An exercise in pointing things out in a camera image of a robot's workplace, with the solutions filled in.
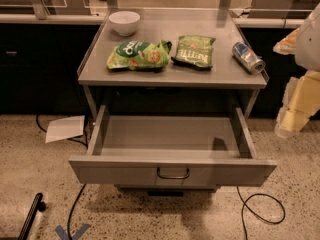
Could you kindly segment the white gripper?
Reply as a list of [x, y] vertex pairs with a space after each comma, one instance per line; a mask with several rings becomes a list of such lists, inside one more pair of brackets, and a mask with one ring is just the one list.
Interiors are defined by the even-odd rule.
[[[276, 43], [273, 51], [282, 55], [295, 53], [299, 29], [293, 30]], [[274, 133], [280, 138], [291, 138], [297, 135], [308, 123], [309, 117], [320, 110], [320, 72], [307, 71], [299, 79], [294, 78], [293, 93], [276, 119]]]

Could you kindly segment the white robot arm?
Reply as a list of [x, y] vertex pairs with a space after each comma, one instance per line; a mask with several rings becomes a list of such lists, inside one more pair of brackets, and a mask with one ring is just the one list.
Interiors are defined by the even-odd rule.
[[293, 55], [295, 63], [306, 69], [304, 76], [290, 78], [276, 119], [275, 134], [289, 138], [298, 134], [320, 110], [320, 5], [273, 51]]

